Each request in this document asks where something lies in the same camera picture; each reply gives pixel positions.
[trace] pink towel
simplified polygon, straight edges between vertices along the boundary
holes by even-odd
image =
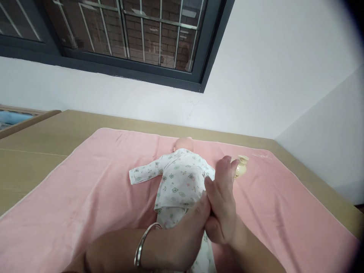
[[[96,131],[1,218],[1,271],[61,272],[103,233],[154,222],[160,177],[132,186],[128,171],[171,153],[175,140]],[[250,158],[246,173],[234,183],[237,211],[287,272],[345,270],[358,240],[271,152],[198,140],[194,144],[211,166],[224,155]],[[218,271],[232,272],[229,252],[213,248]]]

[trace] white patterned onesie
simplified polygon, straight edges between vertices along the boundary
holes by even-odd
[[[162,179],[154,206],[154,210],[158,213],[157,222],[164,228],[172,228],[201,198],[202,191],[205,190],[205,176],[214,180],[215,170],[198,154],[187,149],[178,149],[146,166],[129,171],[132,185],[158,175],[162,175]],[[211,242],[206,233],[191,272],[216,272]]]

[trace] doll arm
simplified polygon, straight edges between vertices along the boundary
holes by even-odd
[[[129,171],[130,183],[132,185],[148,181],[158,175],[163,174],[164,168],[173,160],[174,153],[162,155],[157,160],[148,165],[136,167]]]

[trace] bracelet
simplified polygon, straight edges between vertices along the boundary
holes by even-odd
[[[159,223],[153,223],[151,224],[147,230],[144,232],[143,236],[141,237],[140,239],[140,242],[138,244],[138,247],[136,249],[136,252],[135,252],[135,257],[134,257],[134,266],[136,268],[140,267],[140,257],[141,257],[141,250],[143,249],[143,245],[144,245],[144,241],[145,241],[145,238],[147,237],[149,231],[151,230],[152,227],[158,227],[159,229],[162,229],[162,226],[159,224]]]

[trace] wrist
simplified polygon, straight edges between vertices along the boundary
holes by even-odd
[[[238,252],[246,245],[246,226],[238,215],[235,223],[234,236],[228,245],[233,251]]]
[[[154,229],[149,232],[141,252],[140,262],[143,269],[169,269],[173,266],[168,233],[167,229]]]

